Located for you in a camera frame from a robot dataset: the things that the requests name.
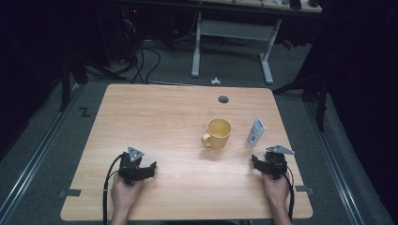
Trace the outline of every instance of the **black hole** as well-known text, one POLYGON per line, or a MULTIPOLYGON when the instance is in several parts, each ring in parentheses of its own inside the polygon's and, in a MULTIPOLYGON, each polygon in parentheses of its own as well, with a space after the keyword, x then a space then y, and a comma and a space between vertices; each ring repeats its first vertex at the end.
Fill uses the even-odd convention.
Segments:
POLYGON ((220 102, 220 103, 225 104, 225 103, 228 103, 228 101, 229 101, 229 98, 226 97, 226 96, 220 96, 220 97, 219 97, 219 102, 220 102))

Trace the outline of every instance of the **mug handle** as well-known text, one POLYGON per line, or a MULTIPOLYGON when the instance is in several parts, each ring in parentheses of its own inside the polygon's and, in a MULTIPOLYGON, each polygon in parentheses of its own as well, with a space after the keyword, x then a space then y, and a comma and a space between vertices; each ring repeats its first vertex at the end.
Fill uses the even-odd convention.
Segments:
POLYGON ((202 137, 202 143, 204 146, 209 147, 210 143, 208 142, 208 139, 211 137, 211 135, 209 133, 206 133, 205 135, 203 135, 202 137))

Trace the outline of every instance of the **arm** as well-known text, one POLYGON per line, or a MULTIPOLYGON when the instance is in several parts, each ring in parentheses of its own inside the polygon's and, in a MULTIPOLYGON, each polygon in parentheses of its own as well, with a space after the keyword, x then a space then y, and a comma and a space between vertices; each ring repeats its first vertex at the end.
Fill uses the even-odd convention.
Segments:
POLYGON ((115 173, 114 184, 112 185, 111 195, 114 202, 114 214, 112 215, 112 225, 126 225, 129 213, 138 198, 138 193, 144 180, 137 181, 134 186, 128 186, 123 178, 115 173))
POLYGON ((272 180, 267 174, 262 172, 266 196, 271 206, 272 215, 276 225, 291 225, 285 201, 289 194, 289 185, 282 176, 278 180, 272 180))

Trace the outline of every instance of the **dark background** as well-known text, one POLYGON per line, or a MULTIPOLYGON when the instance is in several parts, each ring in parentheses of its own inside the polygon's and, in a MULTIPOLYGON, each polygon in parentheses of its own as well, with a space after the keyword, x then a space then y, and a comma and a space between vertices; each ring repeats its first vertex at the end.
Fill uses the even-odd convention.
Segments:
MULTIPOLYGON (((78 52, 107 66, 109 61, 125 57, 126 48, 110 46, 110 40, 120 38, 119 35, 103 35, 106 27, 117 26, 112 26, 112 19, 99 16, 101 7, 46 1, 1 4, 0 156, 3 158, 59 80, 66 55, 78 52)), ((398 223, 392 211, 398 202, 394 193, 398 189, 398 176, 393 166, 398 161, 397 2, 339 0, 333 6, 330 2, 321 4, 325 6, 325 14, 344 20, 327 22, 322 30, 317 22, 286 20, 278 40, 287 38, 296 45, 314 44, 297 79, 315 73, 329 74, 329 92, 348 138, 381 201, 398 223)), ((191 26, 181 22, 181 19, 190 21, 190 12, 157 9, 140 13, 142 26, 138 28, 143 29, 142 35, 165 43, 173 43, 174 30, 184 33, 191 26)))

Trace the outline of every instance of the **hand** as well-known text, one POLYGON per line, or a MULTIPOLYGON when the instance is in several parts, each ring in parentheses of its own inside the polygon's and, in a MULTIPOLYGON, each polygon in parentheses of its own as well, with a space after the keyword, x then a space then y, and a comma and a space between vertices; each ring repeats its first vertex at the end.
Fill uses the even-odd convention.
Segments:
POLYGON ((137 181, 134 186, 125 184, 124 179, 115 173, 111 195, 114 202, 112 225, 127 224, 129 212, 138 198, 138 193, 144 180, 137 181))
POLYGON ((285 206, 287 195, 289 194, 289 184, 284 176, 278 180, 273 180, 268 174, 261 172, 264 185, 266 188, 266 196, 271 206, 272 215, 276 225, 292 224, 287 214, 285 206))

